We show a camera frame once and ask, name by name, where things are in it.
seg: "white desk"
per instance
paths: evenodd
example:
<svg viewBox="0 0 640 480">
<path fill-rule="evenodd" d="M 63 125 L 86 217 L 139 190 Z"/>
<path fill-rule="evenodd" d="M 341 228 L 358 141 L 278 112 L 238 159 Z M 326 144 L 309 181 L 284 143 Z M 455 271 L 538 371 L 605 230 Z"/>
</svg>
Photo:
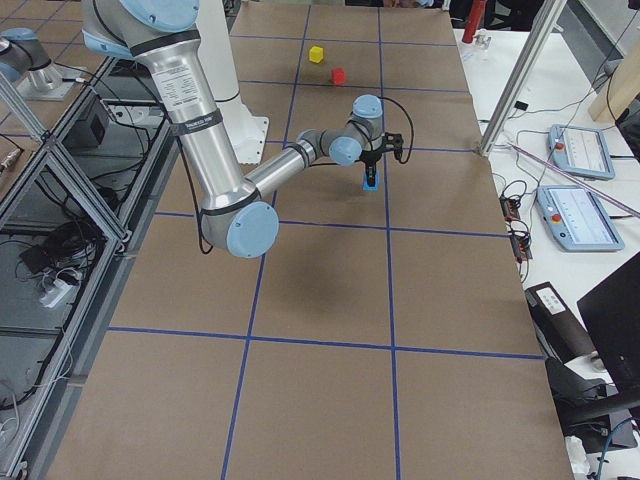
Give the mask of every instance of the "white desk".
<svg viewBox="0 0 640 480">
<path fill-rule="evenodd" d="M 462 31 L 456 31 L 469 90 L 473 95 L 474 108 L 479 121 L 488 120 L 500 98 L 504 85 L 526 41 L 527 33 L 490 32 L 492 37 L 487 52 L 478 47 L 460 43 Z M 528 111 L 558 109 L 581 100 L 590 89 L 590 81 L 582 72 L 569 47 L 560 34 L 552 34 L 540 55 L 518 100 L 528 103 Z M 582 104 L 568 107 L 560 112 L 525 114 L 505 124 L 504 133 L 498 144 L 515 142 L 521 130 L 548 132 L 554 123 L 607 128 L 611 124 L 596 123 L 591 120 L 587 108 L 595 98 L 591 93 Z M 631 155 L 629 147 L 616 128 L 605 131 L 607 144 L 612 155 Z M 547 158 L 547 135 L 521 133 L 519 145 L 540 158 Z M 533 178 L 516 167 L 516 154 L 511 149 L 495 148 L 489 156 L 493 171 L 502 175 L 507 182 L 522 179 L 527 182 L 528 192 L 535 187 Z M 521 158 L 520 165 L 536 178 L 543 167 Z M 616 178 L 611 181 L 593 181 L 593 186 L 630 207 L 640 209 L 640 164 L 634 159 L 614 160 Z M 547 170 L 542 178 L 543 185 L 570 184 L 562 176 Z M 496 188 L 502 191 L 503 182 L 496 178 Z M 519 193 L 516 186 L 508 193 Z M 573 313 L 579 318 L 576 302 L 591 288 L 640 250 L 640 220 L 636 218 L 615 220 L 614 224 L 622 236 L 626 247 L 615 253 L 567 253 L 563 252 L 544 226 L 544 221 L 535 208 L 532 209 L 533 195 L 527 195 L 520 208 L 520 214 L 532 232 L 533 260 L 529 262 L 529 274 L 524 288 L 550 281 L 563 297 Z M 624 214 L 612 205 L 603 202 L 610 215 Z M 584 377 L 595 377 L 597 373 L 587 362 L 575 361 L 574 369 Z M 590 456 L 593 468 L 597 466 L 595 455 Z M 640 449 L 609 452 L 610 463 L 603 471 L 604 478 L 618 475 L 640 477 Z"/>
</svg>

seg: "light blue joint cap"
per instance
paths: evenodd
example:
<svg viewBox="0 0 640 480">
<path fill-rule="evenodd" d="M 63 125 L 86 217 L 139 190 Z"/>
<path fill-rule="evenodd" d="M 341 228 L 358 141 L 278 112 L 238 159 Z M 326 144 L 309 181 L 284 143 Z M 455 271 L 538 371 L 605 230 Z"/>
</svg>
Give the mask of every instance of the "light blue joint cap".
<svg viewBox="0 0 640 480">
<path fill-rule="evenodd" d="M 33 30 L 31 30 L 30 28 L 24 28 L 24 27 L 10 28 L 0 33 L 0 36 L 3 36 L 4 38 L 10 41 L 22 40 L 23 42 L 26 42 L 28 40 L 38 39 L 38 36 L 35 33 L 33 33 Z"/>
<path fill-rule="evenodd" d="M 353 102 L 353 113 L 362 118 L 380 118 L 382 103 L 375 95 L 361 95 Z"/>
<path fill-rule="evenodd" d="M 348 167 L 360 158 L 362 147 L 355 138 L 338 137 L 329 147 L 329 156 L 331 160 L 338 165 Z"/>
<path fill-rule="evenodd" d="M 191 28 L 198 18 L 200 0 L 120 0 L 138 21 L 161 32 Z"/>
<path fill-rule="evenodd" d="M 96 37 L 85 30 L 83 30 L 82 33 L 84 34 L 84 44 L 92 52 L 109 57 L 122 58 L 123 60 L 133 60 L 133 55 L 131 55 L 127 47 L 104 38 Z"/>
<path fill-rule="evenodd" d="M 6 63 L 0 62 L 0 72 L 2 72 L 4 76 L 7 77 L 7 80 L 9 80 L 11 83 L 20 78 L 20 72 L 12 66 L 7 65 Z"/>
<path fill-rule="evenodd" d="M 227 232 L 227 248 L 236 257 L 259 257 L 271 248 L 279 229 L 280 219 L 271 205 L 251 203 L 233 217 Z"/>
</svg>

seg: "robot arm label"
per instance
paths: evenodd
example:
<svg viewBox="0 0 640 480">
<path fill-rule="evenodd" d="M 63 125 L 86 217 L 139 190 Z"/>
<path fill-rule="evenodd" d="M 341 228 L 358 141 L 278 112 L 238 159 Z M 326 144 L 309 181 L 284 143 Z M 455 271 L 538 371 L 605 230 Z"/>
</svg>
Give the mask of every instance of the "robot arm label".
<svg viewBox="0 0 640 480">
<path fill-rule="evenodd" d="M 169 112 L 201 103 L 204 98 L 189 65 L 154 73 L 153 81 Z"/>
</svg>

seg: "red object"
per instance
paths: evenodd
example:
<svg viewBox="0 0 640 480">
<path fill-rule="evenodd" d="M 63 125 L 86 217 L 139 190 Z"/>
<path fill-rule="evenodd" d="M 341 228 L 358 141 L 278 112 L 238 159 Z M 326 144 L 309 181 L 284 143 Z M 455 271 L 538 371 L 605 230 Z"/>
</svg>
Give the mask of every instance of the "red object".
<svg viewBox="0 0 640 480">
<path fill-rule="evenodd" d="M 334 85 L 343 85 L 346 81 L 347 78 L 342 68 L 334 68 L 333 70 L 331 70 L 331 82 Z"/>
<path fill-rule="evenodd" d="M 464 29 L 464 35 L 462 36 L 462 41 L 464 43 L 473 42 L 473 36 L 476 34 L 476 30 L 478 30 L 478 25 L 480 25 L 480 20 L 482 20 L 482 16 L 484 15 L 484 7 L 487 4 L 487 0 L 473 0 L 473 6 L 471 7 L 471 13 L 469 14 L 469 21 L 467 22 L 467 26 Z"/>
</svg>

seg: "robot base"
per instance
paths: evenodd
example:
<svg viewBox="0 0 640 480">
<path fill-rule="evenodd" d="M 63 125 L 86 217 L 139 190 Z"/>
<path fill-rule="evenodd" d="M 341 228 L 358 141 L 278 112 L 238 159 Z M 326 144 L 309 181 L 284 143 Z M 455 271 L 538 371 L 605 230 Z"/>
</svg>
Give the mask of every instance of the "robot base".
<svg viewBox="0 0 640 480">
<path fill-rule="evenodd" d="M 75 79 L 78 76 L 81 76 L 82 73 L 77 70 L 72 70 L 70 68 L 61 67 L 60 65 L 56 65 L 56 68 L 60 71 L 63 80 Z M 78 67 L 81 70 L 86 70 L 85 67 Z M 53 102 L 61 102 L 63 101 L 71 89 L 76 85 L 74 82 L 62 82 L 62 84 L 53 90 L 45 90 L 40 91 L 36 90 L 34 86 L 29 81 L 29 77 L 26 76 L 17 87 L 18 92 L 25 100 L 48 100 Z"/>
</svg>

